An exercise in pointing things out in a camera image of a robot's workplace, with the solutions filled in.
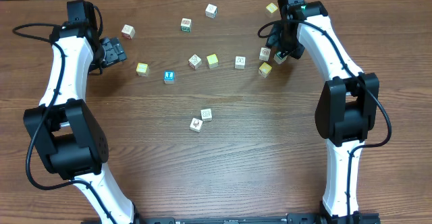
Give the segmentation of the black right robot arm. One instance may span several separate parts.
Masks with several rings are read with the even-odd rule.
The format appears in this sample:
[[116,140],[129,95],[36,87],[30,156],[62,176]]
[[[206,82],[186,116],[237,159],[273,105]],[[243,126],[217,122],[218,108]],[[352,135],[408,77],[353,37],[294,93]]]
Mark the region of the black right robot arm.
[[320,1],[277,0],[280,20],[272,24],[266,46],[278,63],[308,52],[324,86],[315,125],[327,145],[327,183],[321,202],[322,223],[378,223],[376,214],[361,214],[356,199],[362,147],[376,116],[379,80],[364,73],[338,40]]

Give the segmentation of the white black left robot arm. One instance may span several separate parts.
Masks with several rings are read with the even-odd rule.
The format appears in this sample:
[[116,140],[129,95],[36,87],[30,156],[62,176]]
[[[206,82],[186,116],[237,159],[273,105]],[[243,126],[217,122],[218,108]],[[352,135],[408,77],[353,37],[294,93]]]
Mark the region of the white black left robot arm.
[[85,0],[67,3],[68,19],[49,38],[53,66],[38,107],[24,112],[31,137],[26,175],[41,190],[76,186],[99,215],[99,223],[142,223],[134,203],[114,180],[105,134],[86,105],[86,83],[126,54],[117,38],[103,38],[102,16]]

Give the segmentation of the white block red side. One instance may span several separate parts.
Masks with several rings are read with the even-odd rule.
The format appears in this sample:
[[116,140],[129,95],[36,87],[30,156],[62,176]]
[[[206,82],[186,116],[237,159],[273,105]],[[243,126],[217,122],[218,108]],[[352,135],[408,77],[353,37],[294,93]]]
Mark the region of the white block red side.
[[124,38],[133,39],[134,35],[136,33],[135,29],[131,25],[125,24],[124,27],[121,30],[121,34]]

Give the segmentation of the green top block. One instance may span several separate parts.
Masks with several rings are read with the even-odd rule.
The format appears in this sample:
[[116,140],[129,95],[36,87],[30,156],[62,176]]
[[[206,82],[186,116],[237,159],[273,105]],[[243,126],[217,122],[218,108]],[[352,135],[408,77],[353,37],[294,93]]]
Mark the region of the green top block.
[[274,54],[273,59],[278,65],[281,65],[287,59],[287,57],[287,55],[283,56],[283,53],[277,52]]

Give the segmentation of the acorn wooden block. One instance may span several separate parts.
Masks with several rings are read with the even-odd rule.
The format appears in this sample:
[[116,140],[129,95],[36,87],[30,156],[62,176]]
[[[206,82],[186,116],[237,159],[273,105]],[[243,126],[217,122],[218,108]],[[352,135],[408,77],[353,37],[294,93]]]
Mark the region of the acorn wooden block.
[[193,118],[190,124],[190,129],[195,132],[200,132],[203,121],[201,119]]

